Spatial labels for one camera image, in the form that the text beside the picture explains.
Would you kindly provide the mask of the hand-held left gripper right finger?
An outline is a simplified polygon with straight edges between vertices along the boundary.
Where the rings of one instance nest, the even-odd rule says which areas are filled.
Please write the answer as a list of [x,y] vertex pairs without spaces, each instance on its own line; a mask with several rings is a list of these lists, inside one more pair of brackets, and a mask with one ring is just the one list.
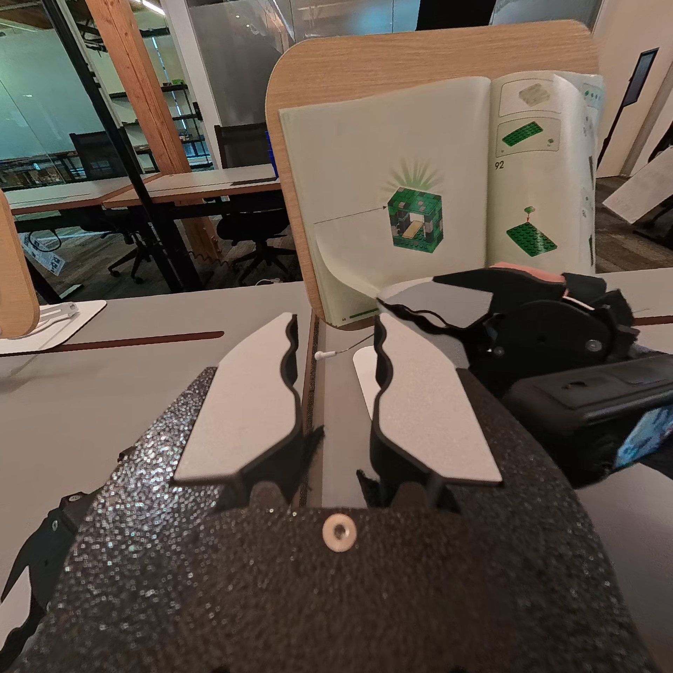
[[420,484],[440,502],[450,484],[498,487],[503,479],[453,361],[389,314],[374,324],[377,355],[369,459],[385,498]]

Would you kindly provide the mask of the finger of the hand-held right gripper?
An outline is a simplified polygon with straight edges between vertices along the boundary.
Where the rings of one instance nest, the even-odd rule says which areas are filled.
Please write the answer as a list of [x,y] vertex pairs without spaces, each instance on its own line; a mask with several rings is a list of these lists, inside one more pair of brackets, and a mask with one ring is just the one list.
[[423,277],[383,288],[376,297],[381,314],[424,336],[461,332],[491,310],[493,292],[450,285]]

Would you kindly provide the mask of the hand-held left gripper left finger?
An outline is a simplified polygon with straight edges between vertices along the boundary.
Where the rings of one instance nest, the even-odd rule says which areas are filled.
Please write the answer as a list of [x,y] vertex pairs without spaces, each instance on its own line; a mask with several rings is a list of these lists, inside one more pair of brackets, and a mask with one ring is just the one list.
[[173,484],[223,484],[221,502],[248,502],[269,482],[291,502],[304,470],[298,346],[298,317],[285,312],[223,357]]

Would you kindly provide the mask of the brick instruction booklet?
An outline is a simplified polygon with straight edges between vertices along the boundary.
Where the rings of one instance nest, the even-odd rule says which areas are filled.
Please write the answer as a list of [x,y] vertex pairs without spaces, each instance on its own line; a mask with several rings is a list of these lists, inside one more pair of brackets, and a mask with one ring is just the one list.
[[466,77],[279,111],[324,320],[494,263],[595,272],[599,75]]

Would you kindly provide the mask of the grey desk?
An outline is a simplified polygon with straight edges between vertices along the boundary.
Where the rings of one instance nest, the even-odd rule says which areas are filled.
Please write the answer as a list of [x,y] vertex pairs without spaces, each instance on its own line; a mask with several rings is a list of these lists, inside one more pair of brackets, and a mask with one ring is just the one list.
[[105,484],[198,374],[282,312],[298,315],[301,394],[312,313],[302,282],[113,299],[69,344],[218,338],[1,358],[1,588],[63,496]]
[[389,502],[352,356],[326,365],[322,507],[351,517],[308,599],[314,672],[659,672],[572,484],[470,372],[468,329],[424,336],[457,368],[503,482],[405,483]]

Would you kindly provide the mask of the far wood-edged desk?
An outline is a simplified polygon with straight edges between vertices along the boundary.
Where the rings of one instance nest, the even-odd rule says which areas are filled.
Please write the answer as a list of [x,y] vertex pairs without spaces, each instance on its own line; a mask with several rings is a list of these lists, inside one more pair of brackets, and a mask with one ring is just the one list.
[[281,190],[271,164],[159,175],[144,183],[156,205],[200,205],[208,198]]
[[18,216],[101,206],[109,198],[129,189],[132,189],[132,183],[128,177],[123,177],[12,190],[5,192],[4,196],[12,214]]

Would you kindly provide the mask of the white paper on stand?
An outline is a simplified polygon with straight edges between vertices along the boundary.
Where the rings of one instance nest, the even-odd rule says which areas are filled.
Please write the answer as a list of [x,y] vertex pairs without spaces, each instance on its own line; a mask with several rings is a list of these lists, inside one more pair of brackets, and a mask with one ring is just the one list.
[[671,196],[672,147],[669,147],[630,177],[602,205],[632,225]]

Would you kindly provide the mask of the black office chair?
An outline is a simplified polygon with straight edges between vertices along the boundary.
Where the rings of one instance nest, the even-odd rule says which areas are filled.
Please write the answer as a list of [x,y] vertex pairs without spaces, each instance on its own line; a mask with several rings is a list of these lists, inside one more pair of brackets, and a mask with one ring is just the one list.
[[[223,168],[270,164],[265,122],[231,127],[216,125],[214,129]],[[296,251],[268,243],[282,238],[282,232],[290,225],[282,190],[231,195],[229,199],[230,207],[217,224],[217,235],[222,240],[230,240],[233,246],[241,242],[254,244],[253,252],[232,262],[234,271],[238,271],[241,263],[250,262],[238,275],[239,284],[242,285],[261,263],[275,265],[285,278],[289,278],[290,271],[281,257],[296,256]]]
[[[70,138],[89,181],[127,177],[122,159],[105,131],[72,133]],[[108,271],[112,276],[120,275],[116,270],[118,266],[133,261],[130,277],[135,283],[141,284],[143,280],[137,276],[141,263],[154,261],[169,288],[179,288],[177,278],[142,207],[104,209],[102,206],[87,206],[79,209],[78,213],[75,221],[82,230],[99,233],[102,238],[118,234],[127,245],[134,246],[131,252],[109,265]]]

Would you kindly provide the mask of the black tablet on tripod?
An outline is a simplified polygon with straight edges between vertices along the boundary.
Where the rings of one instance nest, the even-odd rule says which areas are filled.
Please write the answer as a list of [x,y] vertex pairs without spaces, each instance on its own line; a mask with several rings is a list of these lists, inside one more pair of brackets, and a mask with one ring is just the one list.
[[658,54],[659,48],[654,48],[651,50],[647,50],[645,52],[642,52],[639,55],[638,61],[636,63],[636,66],[634,68],[634,71],[632,73],[632,76],[630,80],[628,81],[627,89],[625,91],[625,95],[622,98],[622,101],[619,105],[618,111],[614,117],[614,120],[612,122],[612,125],[610,127],[610,130],[605,137],[602,147],[600,150],[600,153],[598,155],[598,159],[596,162],[596,169],[600,167],[601,161],[608,149],[609,143],[612,139],[612,136],[617,128],[619,119],[624,111],[624,109],[627,106],[633,105],[637,103],[641,92],[644,88],[645,82],[648,78],[648,75],[652,69],[652,64],[656,58],[656,55]]

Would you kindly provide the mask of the black hanging panel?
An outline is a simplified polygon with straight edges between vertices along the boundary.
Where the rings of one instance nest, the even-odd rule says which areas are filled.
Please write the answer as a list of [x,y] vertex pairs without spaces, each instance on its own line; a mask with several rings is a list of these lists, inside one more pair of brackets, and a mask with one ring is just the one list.
[[420,1],[416,31],[488,26],[496,1]]

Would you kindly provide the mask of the wooden pillar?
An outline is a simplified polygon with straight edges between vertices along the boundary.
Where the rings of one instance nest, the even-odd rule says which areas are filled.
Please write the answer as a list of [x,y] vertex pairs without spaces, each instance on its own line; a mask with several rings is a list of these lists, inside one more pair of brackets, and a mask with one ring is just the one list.
[[163,176],[190,173],[172,114],[128,1],[87,1]]

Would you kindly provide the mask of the black metal post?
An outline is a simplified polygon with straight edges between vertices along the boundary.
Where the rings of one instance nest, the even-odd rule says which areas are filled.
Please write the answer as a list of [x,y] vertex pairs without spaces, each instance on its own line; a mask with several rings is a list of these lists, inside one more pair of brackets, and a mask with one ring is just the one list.
[[139,197],[143,211],[141,223],[145,226],[147,241],[153,245],[152,252],[155,254],[155,261],[169,289],[172,292],[202,290],[203,284],[175,221],[167,217],[166,210],[150,198],[137,163],[131,157],[130,148],[122,139],[121,130],[117,127],[109,106],[105,103],[89,64],[61,8],[56,1],[43,1],[42,4]]

